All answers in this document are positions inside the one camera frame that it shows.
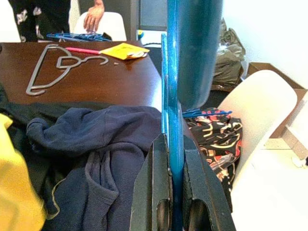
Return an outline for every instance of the person's hand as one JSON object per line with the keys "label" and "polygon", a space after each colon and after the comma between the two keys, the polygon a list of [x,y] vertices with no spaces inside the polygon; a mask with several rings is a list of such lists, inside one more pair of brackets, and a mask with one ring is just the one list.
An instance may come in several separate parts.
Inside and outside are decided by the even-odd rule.
{"label": "person's hand", "polygon": [[102,0],[95,0],[94,6],[89,8],[88,14],[85,17],[83,27],[87,32],[97,31],[98,23],[100,22],[105,11],[104,3]]}

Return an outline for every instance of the brown table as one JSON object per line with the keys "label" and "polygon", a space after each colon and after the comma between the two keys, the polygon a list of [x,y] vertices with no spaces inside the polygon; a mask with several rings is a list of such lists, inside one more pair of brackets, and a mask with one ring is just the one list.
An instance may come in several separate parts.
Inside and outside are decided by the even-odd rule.
{"label": "brown table", "polygon": [[[63,42],[62,47],[80,47],[103,50],[120,42]],[[128,42],[140,46],[139,42]],[[47,43],[2,43],[0,53],[0,82],[9,101],[15,103],[47,102],[106,102],[123,105],[145,105],[161,110],[161,77],[149,56],[122,61],[108,57],[109,62],[99,65],[101,59],[89,60],[73,68],[56,85],[40,96],[26,95],[26,88],[36,63]],[[72,52],[85,58],[90,54]],[[61,50],[48,50],[35,85],[47,84],[63,70],[56,68]],[[72,64],[74,60],[63,61]]]}

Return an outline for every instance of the brown cardboard box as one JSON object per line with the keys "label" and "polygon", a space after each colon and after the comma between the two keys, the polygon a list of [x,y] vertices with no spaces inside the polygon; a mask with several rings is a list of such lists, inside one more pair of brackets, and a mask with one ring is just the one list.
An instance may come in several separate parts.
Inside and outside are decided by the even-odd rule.
{"label": "brown cardboard box", "polygon": [[[271,70],[276,72],[278,75],[280,75],[295,91],[297,94],[297,103],[295,108],[298,106],[299,102],[302,100],[304,95],[306,94],[307,90],[304,89],[299,84],[295,83],[293,80],[291,80],[287,75],[282,73],[280,70],[278,70],[276,67],[272,66],[269,63],[249,63],[248,71],[247,71],[247,77],[249,77],[251,74],[260,71],[260,70]],[[282,131],[290,119],[291,114],[294,112],[294,110],[289,114],[289,116],[278,126],[278,128],[273,132],[270,138],[279,138],[282,135]]]}

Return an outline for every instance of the black pants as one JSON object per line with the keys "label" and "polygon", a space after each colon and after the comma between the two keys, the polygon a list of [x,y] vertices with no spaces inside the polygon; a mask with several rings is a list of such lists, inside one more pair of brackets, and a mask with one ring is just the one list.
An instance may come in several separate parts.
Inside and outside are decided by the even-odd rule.
{"label": "black pants", "polygon": [[69,32],[70,0],[9,0],[22,42]]}

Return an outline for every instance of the yellow sticky note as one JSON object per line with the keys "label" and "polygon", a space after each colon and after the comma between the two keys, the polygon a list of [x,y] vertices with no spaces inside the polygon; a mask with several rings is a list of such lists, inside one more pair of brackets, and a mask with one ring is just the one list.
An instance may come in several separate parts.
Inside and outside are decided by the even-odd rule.
{"label": "yellow sticky note", "polygon": [[110,55],[112,57],[118,58],[118,59],[132,59],[132,58],[138,58],[141,57],[140,54],[141,52],[143,53],[147,53],[150,50],[142,48],[142,47],[137,47],[134,45],[130,45],[127,43],[121,43],[117,46],[105,49],[100,51],[101,54],[106,54],[106,55]]}

